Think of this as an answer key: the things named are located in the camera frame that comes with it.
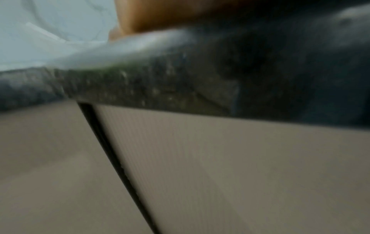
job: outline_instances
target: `granite countertop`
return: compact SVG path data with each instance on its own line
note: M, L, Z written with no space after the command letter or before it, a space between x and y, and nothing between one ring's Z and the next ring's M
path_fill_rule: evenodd
M0 110L63 99L367 128L370 1L271 6L0 73Z

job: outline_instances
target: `skin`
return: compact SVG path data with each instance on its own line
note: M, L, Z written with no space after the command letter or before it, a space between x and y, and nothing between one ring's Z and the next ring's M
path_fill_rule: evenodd
M109 32L109 41L124 36L167 28L225 7L250 0L114 0L118 26Z

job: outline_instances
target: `beige wall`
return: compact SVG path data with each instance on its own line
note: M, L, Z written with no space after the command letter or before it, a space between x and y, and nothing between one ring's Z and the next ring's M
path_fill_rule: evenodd
M98 112L164 234L370 230L369 132Z
M69 102L0 116L0 233L151 231Z

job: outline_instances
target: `white surface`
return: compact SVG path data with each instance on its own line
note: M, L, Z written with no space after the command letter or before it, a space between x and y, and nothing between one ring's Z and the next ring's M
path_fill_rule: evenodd
M152 232L67 102L0 116L0 233Z
M370 133L99 106L165 234L370 230Z
M72 54L107 41L115 25L113 0L0 0L0 64Z

